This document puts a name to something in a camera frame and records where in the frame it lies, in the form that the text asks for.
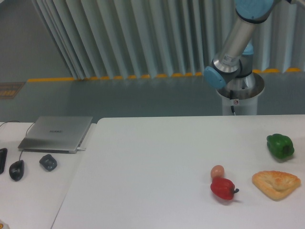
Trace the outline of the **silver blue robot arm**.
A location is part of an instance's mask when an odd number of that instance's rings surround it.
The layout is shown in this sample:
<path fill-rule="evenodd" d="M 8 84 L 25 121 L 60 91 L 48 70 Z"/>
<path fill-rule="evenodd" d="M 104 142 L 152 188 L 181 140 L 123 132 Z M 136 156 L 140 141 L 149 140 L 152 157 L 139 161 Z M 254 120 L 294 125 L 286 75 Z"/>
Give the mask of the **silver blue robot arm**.
<path fill-rule="evenodd" d="M 282 72 L 290 67 L 305 69 L 305 2 L 303 0 L 236 0 L 236 21 L 222 49 L 204 69 L 206 81 L 224 88 L 235 78 L 252 73 L 253 64 L 264 70 Z M 254 54 L 251 39 L 257 27 L 271 20 L 270 38 L 264 33 L 255 40 L 260 46 Z"/>

